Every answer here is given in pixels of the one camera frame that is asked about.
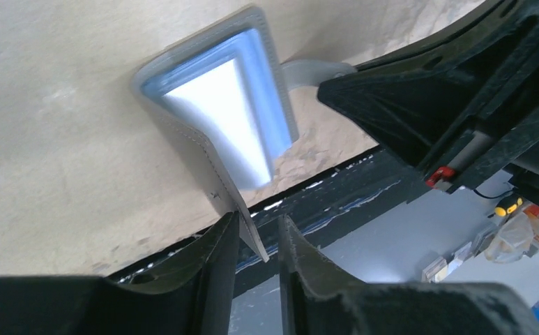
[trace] worn black edge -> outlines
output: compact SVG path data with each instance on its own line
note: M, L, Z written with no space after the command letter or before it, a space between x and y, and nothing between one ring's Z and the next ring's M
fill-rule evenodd
M276 218L281 215L290 215L310 243L324 247L398 204L418 198L427 190L410 167L378 146L251 206L253 222L271 258L267 263L262 262L241 241L234 296L277 274ZM205 231L143 258L108 278L125 281L140 269L155 267Z

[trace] black cable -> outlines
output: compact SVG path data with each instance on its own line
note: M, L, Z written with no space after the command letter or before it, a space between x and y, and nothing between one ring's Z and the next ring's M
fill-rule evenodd
M513 190L505 191L505 192L503 192L502 194L500 194L500 195L498 195L496 197L489 197L489 196L486 196L486 195L482 194L481 192L477 191L476 188L473 190L474 194L478 195L481 198L485 198L485 199L489 199L489 200L503 198L507 194L512 193L512 191Z

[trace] beige tabletop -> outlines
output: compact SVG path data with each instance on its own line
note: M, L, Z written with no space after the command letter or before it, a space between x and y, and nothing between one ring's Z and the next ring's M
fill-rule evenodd
M480 0L262 0L282 61L361 61L418 40ZM0 1L0 274L108 274L217 214L129 92L168 45L239 0ZM249 205L374 146L291 93L300 140Z

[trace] plastic bag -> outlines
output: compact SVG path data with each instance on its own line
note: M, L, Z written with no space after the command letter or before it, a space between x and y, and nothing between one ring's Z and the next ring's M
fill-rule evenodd
M530 249L533 240L532 224L526 214L520 213L499 229L485 249L485 257L495 263L514 262Z

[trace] red clip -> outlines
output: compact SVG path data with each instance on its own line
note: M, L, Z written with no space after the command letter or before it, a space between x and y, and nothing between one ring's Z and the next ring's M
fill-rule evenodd
M441 166L439 169L434 172L434 174L431 175L431 177L425 182L429 187L435 188L435 184L442 180L442 181L448 181L450 178L454 177L454 174L456 174L456 171L452 169L451 167L447 166Z

